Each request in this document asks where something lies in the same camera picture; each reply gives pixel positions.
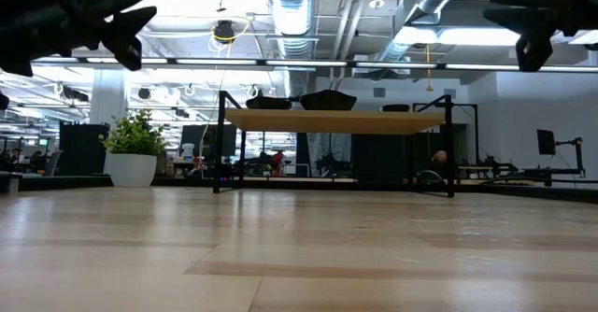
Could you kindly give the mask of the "black dome ceiling device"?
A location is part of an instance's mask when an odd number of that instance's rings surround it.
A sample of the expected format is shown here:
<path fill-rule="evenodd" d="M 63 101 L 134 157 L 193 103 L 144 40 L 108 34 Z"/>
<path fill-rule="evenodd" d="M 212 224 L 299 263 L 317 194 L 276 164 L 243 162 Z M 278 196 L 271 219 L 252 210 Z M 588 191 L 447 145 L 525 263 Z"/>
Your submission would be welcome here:
<path fill-rule="evenodd" d="M 228 44 L 235 39 L 235 31 L 231 21 L 218 21 L 213 31 L 214 39 L 221 44 Z"/>

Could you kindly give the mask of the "black monitor on arm stand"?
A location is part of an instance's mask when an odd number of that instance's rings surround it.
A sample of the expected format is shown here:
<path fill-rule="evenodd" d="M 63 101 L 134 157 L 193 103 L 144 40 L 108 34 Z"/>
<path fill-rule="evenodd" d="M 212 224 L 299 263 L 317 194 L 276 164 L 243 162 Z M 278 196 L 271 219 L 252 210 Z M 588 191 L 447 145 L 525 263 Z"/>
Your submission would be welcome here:
<path fill-rule="evenodd" d="M 567 141 L 557 141 L 554 133 L 549 130 L 537 130 L 536 136 L 540 155 L 554 156 L 557 154 L 558 146 L 570 145 L 575 148 L 577 166 L 575 168 L 549 168 L 548 171 L 552 175 L 580 175 L 582 177 L 586 175 L 582 156 L 583 139 L 581 137 L 575 137 Z"/>

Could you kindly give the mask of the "grey office chair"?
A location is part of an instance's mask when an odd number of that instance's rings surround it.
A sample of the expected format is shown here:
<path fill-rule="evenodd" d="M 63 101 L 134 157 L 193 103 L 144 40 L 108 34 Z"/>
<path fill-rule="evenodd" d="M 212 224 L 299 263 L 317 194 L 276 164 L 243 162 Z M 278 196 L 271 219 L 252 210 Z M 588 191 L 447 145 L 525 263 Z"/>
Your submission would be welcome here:
<path fill-rule="evenodd" d="M 48 159 L 48 163 L 47 163 L 44 173 L 43 173 L 44 177 L 53 177 L 54 176 L 54 174 L 57 170 L 57 164 L 59 162 L 59 159 L 60 159 L 62 153 L 63 153 L 62 150 L 57 150 L 57 151 L 54 151 L 50 155 L 50 157 Z"/>

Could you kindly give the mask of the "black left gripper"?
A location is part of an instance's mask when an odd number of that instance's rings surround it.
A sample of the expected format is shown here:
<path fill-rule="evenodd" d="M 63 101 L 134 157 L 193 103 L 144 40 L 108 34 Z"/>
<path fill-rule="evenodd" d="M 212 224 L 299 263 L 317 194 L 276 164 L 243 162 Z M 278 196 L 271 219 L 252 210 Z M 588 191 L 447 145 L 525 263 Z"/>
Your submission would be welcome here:
<path fill-rule="evenodd" d="M 127 47 L 136 34 L 156 15 L 157 7 L 142 7 L 113 16 L 106 22 L 89 9 L 126 9 L 142 0 L 25 0 L 18 15 L 18 66 L 28 67 L 40 57 L 86 47 Z"/>

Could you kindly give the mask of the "black wavy square mini plate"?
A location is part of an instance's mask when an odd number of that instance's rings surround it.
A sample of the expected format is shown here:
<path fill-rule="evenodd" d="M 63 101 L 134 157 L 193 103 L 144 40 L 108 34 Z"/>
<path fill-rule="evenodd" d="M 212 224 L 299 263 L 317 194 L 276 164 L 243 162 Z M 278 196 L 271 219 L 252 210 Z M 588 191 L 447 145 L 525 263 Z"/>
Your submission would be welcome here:
<path fill-rule="evenodd" d="M 315 96 L 325 100 L 326 103 L 330 104 L 332 107 L 332 109 L 328 111 L 351 111 L 357 102 L 357 98 L 355 96 L 334 90 L 323 90 L 305 95 Z"/>

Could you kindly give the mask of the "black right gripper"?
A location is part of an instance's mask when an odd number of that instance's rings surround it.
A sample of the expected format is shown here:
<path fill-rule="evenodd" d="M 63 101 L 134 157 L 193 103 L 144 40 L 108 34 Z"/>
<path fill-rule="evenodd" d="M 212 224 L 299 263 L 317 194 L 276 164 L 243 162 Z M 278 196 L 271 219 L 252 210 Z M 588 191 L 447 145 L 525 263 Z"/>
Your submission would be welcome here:
<path fill-rule="evenodd" d="M 485 9 L 483 16 L 528 39 L 550 39 L 556 30 L 575 36 L 580 30 L 598 29 L 598 0 L 489 0 L 515 8 Z M 547 8 L 559 7 L 558 11 Z"/>

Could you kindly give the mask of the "black leaf-shaped mini plate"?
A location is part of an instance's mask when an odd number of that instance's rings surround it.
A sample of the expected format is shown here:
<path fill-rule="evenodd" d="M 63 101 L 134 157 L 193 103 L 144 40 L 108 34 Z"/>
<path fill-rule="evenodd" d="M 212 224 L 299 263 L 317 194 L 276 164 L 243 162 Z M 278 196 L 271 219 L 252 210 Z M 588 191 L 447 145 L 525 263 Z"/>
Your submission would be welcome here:
<path fill-rule="evenodd" d="M 292 102 L 286 98 L 256 96 L 246 101 L 248 109 L 289 110 Z"/>

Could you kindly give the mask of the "black background cabinet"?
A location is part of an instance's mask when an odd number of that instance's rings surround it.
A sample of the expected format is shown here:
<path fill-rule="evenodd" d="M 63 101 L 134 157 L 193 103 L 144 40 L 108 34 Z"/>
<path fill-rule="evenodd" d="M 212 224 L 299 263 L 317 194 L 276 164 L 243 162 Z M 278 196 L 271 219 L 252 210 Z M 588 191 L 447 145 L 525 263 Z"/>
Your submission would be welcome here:
<path fill-rule="evenodd" d="M 403 183 L 406 141 L 403 135 L 352 135 L 352 176 L 360 182 Z"/>

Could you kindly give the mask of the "long linear ceiling light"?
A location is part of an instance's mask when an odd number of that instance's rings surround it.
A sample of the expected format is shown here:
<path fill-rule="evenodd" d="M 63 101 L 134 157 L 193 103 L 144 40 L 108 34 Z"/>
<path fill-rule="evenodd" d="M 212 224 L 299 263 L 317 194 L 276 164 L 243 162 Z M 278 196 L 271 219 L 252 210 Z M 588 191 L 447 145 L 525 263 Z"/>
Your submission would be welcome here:
<path fill-rule="evenodd" d="M 443 70 L 443 71 L 494 71 L 494 72 L 519 72 L 513 64 L 446 64 L 446 63 L 419 63 L 400 62 L 384 63 L 369 61 L 317 61 L 317 60 L 268 60 L 268 59 L 233 59 L 233 58 L 148 58 L 142 59 L 143 67 L 227 67 L 227 66 L 258 66 L 275 67 L 282 69 L 291 68 L 348 68 L 348 69 L 415 69 L 415 70 Z M 62 58 L 42 57 L 32 61 L 37 66 L 83 66 L 83 65 L 117 65 L 116 59 L 107 57 Z M 547 65 L 541 67 L 538 73 L 563 73 L 563 74 L 598 74 L 598 66 L 578 65 Z"/>

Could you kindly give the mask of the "black office partition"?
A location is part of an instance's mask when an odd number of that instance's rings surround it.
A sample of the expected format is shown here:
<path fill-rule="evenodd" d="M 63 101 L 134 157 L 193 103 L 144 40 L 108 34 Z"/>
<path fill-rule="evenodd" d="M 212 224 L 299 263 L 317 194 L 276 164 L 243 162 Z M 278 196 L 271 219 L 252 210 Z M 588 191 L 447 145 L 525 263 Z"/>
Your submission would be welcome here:
<path fill-rule="evenodd" d="M 61 123 L 57 163 L 59 176 L 103 175 L 106 148 L 100 136 L 107 137 L 108 124 Z"/>

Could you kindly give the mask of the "wooden riser shelf black legs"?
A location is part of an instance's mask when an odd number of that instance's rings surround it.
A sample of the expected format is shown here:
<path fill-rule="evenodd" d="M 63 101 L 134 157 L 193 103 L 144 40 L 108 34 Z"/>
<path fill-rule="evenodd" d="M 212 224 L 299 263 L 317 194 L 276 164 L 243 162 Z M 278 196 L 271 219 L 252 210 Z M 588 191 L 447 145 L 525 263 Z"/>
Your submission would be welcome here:
<path fill-rule="evenodd" d="M 452 97 L 442 95 L 411 112 L 247 109 L 227 91 L 219 92 L 217 134 L 212 188 L 221 191 L 224 123 L 229 121 L 246 136 L 248 132 L 329 133 L 412 136 L 433 126 L 445 126 L 444 146 L 449 175 L 444 190 L 455 195 Z"/>

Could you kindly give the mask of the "green plant in white pot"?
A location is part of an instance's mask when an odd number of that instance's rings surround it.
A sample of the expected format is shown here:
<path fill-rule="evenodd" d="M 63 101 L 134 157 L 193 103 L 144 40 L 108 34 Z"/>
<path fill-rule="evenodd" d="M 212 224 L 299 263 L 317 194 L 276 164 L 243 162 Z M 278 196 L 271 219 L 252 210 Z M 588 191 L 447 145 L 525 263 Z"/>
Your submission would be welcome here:
<path fill-rule="evenodd" d="M 163 127 L 152 126 L 152 113 L 113 118 L 115 128 L 98 139 L 107 151 L 107 173 L 115 187 L 146 188 L 154 179 L 158 156 L 164 152 Z"/>

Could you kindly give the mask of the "black computer monitor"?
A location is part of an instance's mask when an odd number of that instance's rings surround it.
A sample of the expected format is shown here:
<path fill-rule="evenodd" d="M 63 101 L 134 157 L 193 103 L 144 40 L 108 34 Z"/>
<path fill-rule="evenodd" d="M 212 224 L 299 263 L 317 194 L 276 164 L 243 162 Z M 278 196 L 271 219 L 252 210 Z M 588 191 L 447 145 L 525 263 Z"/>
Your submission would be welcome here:
<path fill-rule="evenodd" d="M 199 156 L 200 139 L 203 138 L 202 156 L 213 156 L 216 152 L 218 127 L 216 125 L 184 125 L 180 144 L 193 144 L 193 156 Z M 232 124 L 223 126 L 222 155 L 235 156 L 237 128 Z"/>

